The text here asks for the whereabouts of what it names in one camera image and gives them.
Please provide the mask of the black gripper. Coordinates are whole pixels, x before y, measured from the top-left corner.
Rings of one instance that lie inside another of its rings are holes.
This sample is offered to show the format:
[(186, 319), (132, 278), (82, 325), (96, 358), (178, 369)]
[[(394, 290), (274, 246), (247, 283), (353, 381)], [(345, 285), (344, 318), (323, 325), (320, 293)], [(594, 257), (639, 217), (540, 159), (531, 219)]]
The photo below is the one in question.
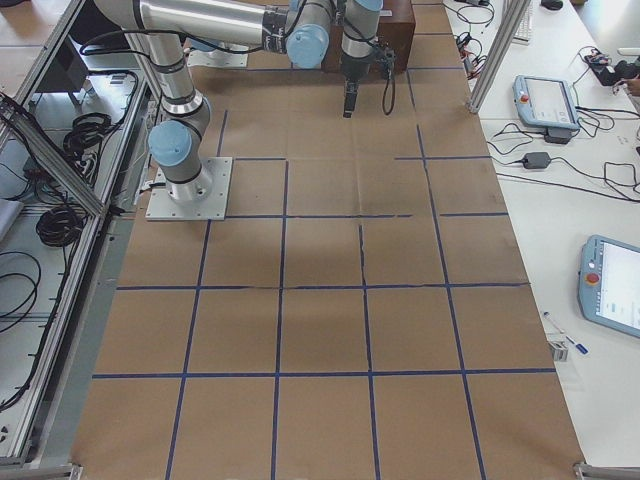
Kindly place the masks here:
[(360, 81), (369, 73), (370, 65), (375, 62), (375, 54), (353, 57), (341, 54), (341, 73), (345, 78), (343, 117), (351, 118), (357, 102)]

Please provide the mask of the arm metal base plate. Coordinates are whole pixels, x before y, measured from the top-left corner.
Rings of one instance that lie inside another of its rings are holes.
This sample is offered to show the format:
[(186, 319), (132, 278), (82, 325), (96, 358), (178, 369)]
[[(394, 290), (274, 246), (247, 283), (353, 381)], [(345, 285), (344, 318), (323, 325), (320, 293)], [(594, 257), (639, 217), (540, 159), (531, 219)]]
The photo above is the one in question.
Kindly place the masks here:
[(210, 52), (192, 50), (187, 57), (189, 67), (239, 69), (245, 68), (247, 62), (248, 54), (246, 52), (231, 54), (217, 50)]
[(200, 174), (186, 184), (172, 183), (159, 169), (154, 178), (145, 217), (149, 221), (223, 221), (232, 176), (232, 157), (201, 161)]

